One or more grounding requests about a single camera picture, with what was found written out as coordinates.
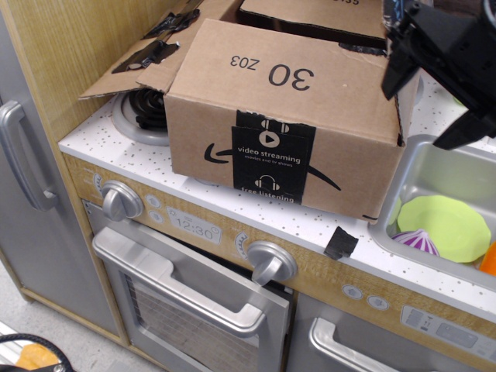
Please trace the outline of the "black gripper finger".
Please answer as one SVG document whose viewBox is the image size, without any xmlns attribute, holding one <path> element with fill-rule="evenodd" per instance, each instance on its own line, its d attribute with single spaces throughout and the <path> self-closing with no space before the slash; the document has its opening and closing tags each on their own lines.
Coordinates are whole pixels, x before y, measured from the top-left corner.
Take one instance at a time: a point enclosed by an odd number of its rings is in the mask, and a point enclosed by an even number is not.
<svg viewBox="0 0 496 372">
<path fill-rule="evenodd" d="M 433 145 L 442 150 L 454 150 L 475 143 L 485 136 L 495 138 L 495 110 L 485 115 L 465 112 L 433 142 Z"/>
<path fill-rule="evenodd" d="M 406 54 L 393 53 L 387 64 L 381 89 L 391 100 L 418 72 L 419 65 Z"/>
</svg>

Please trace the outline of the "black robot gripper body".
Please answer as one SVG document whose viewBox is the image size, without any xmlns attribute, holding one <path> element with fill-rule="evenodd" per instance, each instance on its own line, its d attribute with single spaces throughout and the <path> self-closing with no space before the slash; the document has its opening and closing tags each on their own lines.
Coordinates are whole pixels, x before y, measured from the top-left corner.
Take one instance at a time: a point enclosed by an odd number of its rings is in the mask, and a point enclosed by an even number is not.
<svg viewBox="0 0 496 372">
<path fill-rule="evenodd" d="M 451 15 L 414 1 L 387 34 L 390 55 L 409 55 L 465 107 L 495 110 L 495 2 L 473 16 Z"/>
</svg>

